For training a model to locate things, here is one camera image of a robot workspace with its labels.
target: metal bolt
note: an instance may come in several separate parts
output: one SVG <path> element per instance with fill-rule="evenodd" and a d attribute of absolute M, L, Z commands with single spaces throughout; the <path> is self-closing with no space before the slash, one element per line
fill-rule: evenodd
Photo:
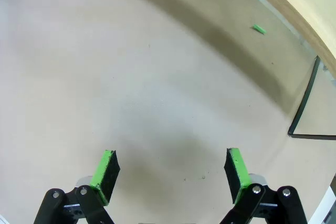
<path fill-rule="evenodd" d="M 87 192 L 88 192 L 88 191 L 87 191 L 85 188 L 83 188 L 83 189 L 80 191 L 80 194 L 85 195 Z"/>
<path fill-rule="evenodd" d="M 255 187 L 252 188 L 252 191 L 253 191 L 255 194 L 258 194 L 258 193 L 261 192 L 261 188 L 260 188 L 260 186 L 255 186 Z"/>
<path fill-rule="evenodd" d="M 53 194 L 52 194 L 52 197 L 54 197 L 54 198 L 57 198 L 59 196 L 59 192 L 54 192 Z"/>
<path fill-rule="evenodd" d="M 289 195 L 290 195 L 290 190 L 289 189 L 284 189 L 283 191 L 282 191 L 282 194 L 285 196 L 285 197 L 288 197 Z"/>

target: white surface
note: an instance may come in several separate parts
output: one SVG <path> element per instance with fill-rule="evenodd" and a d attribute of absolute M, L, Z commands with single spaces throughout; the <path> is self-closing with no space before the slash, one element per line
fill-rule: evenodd
<path fill-rule="evenodd" d="M 239 147 L 271 188 L 296 187 L 311 216 L 335 172 L 324 164 L 336 147 L 286 133 L 312 58 L 296 51 L 289 31 L 274 50 L 265 40 L 276 34 L 246 29 L 262 10 L 246 4 L 251 15 L 239 19 L 242 10 L 224 17 L 222 8 L 209 0 L 1 0 L 0 212 L 8 221 L 32 223 L 45 192 L 70 191 L 105 149 L 117 150 L 121 167 L 107 208 L 115 223 L 218 223 L 232 207 L 228 147 Z M 312 184 L 320 187 L 310 192 Z"/>
<path fill-rule="evenodd" d="M 336 196 L 332 191 L 331 187 L 328 187 L 328 190 L 325 192 L 324 197 L 321 200 L 321 203 L 317 207 L 315 213 L 310 218 L 308 224 L 321 224 L 329 213 L 332 205 L 335 203 Z"/>

